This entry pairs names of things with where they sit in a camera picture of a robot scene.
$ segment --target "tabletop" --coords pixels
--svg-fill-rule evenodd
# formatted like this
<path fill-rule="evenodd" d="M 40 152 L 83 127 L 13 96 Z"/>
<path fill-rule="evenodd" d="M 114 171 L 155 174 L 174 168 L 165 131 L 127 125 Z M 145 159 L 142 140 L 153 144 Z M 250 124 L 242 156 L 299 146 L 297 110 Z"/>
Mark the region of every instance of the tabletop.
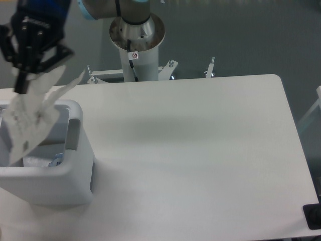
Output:
<path fill-rule="evenodd" d="M 304 218 L 318 199 L 278 76 L 79 85 L 62 99 L 83 109 L 94 200 L 35 206 L 0 189 L 1 241 L 321 234 Z"/>

